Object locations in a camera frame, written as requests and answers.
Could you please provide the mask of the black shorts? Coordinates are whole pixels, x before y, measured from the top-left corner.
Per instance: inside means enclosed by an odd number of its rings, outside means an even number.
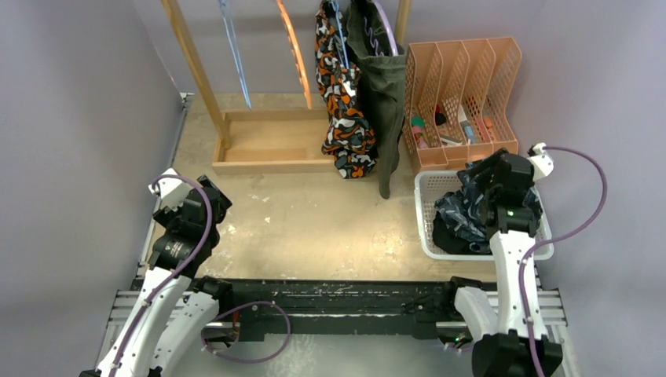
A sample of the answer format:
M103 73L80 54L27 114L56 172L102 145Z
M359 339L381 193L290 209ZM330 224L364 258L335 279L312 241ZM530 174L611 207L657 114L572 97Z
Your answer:
M448 229L445 220L439 213L435 214L431 235L434 245L447 254L473 256L491 254L488 241L472 242L456 236L452 230Z

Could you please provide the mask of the white plastic basket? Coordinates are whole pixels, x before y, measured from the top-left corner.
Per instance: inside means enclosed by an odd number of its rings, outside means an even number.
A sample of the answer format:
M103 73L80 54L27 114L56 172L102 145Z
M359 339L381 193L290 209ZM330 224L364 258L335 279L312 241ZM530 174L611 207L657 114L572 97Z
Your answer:
M435 244L434 223L436 215L440 214L435 207L436 202L448 192L458 192L463 188L463 183L458 177L456 170L427 170L418 173L414 180L415 214L418 225L419 238L423 252L432 259L443 261L465 261L465 262L493 262L491 253L479 254L453 254L449 249L442 249ZM540 208L540 219L538 229L535 231L535 241L541 242L553 237L551 227L543 207L543 200L536 185L530 188L529 203L535 203ZM534 252L533 258L537 261L548 260L554 253L552 244L543 246Z

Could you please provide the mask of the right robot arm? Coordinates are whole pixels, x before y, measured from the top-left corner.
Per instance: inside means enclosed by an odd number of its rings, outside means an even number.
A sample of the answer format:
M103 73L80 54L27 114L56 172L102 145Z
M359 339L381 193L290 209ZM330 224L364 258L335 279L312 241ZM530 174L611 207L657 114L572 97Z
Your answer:
M497 304L469 285L443 295L441 309L465 320L475 376L551 376L563 361L562 346L549 339L542 317L534 258L538 217L526 201L553 169L544 145L536 145L526 157L501 149L470 171L484 175L480 219L496 267Z

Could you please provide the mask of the orange hanger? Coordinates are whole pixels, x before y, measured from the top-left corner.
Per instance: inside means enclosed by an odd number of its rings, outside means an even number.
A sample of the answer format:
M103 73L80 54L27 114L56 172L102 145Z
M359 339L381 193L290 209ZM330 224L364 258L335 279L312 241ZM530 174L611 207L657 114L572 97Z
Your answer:
M308 76L306 74L306 66L305 62L302 56L302 51L300 49L300 45L298 43L298 38L295 33L295 29L293 26L293 23L291 22L291 18L289 17L288 11L284 5L284 2L282 0L276 0L276 4L278 7L278 10L280 12L280 17L281 20L284 24L284 29L287 34L287 40L289 42L292 56L295 60L295 67L296 71L298 73L298 80L299 83L302 87L302 92L306 101L306 107L308 109L313 108L313 101L312 101L312 96L311 96L311 91L309 87L309 81L308 81Z

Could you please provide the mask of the dark shark print shorts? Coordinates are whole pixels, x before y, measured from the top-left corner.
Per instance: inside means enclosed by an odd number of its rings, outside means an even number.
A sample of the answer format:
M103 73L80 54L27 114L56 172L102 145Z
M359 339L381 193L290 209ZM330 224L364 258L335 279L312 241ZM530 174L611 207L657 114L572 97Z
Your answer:
M440 198L435 207L445 220L449 230L456 236L472 242L489 242L497 232L524 232L534 237L538 229L540 208L538 204L529 203L530 188L535 182L532 164L524 157L508 153L503 155L503 165L495 172L494 181L503 183L504 192L509 196L512 206L500 207L488 211L486 219L478 219L474 214L474 186L468 181L468 166L458 171L463 188L458 192L448 192Z

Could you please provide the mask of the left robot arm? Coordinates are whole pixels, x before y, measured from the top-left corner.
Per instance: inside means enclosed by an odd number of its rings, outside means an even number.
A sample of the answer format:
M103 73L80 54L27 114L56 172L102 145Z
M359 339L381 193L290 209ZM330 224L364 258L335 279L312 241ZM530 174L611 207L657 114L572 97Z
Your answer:
M164 234L152 246L139 296L119 337L82 376L171 376L207 320L233 314L230 284L211 277L194 281L220 242L217 226L231 200L207 175L193 181L173 169L149 189L163 203L152 217Z

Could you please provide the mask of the light blue wire hanger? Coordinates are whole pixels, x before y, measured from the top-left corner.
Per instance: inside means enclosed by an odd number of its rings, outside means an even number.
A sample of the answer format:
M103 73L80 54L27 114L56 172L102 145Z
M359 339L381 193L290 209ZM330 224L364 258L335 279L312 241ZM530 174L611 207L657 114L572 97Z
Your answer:
M221 18L225 26L225 32L229 41L229 47L232 53L232 58L236 67L236 73L240 81L240 88L248 109L252 109L251 97L247 88L247 80L243 69L242 57L238 47L236 29L233 22L232 12L229 2L226 0L218 0L218 7L221 11Z

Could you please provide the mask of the orange camouflage shorts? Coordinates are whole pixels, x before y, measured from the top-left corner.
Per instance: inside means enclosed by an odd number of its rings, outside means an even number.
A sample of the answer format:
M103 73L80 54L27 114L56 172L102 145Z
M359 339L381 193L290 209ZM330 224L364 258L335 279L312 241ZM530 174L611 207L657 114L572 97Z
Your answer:
M328 115L320 150L333 159L342 178L364 178L376 165L377 139L358 99L362 72L349 54L350 68L342 66L340 39L330 1L320 2L315 21L315 77Z

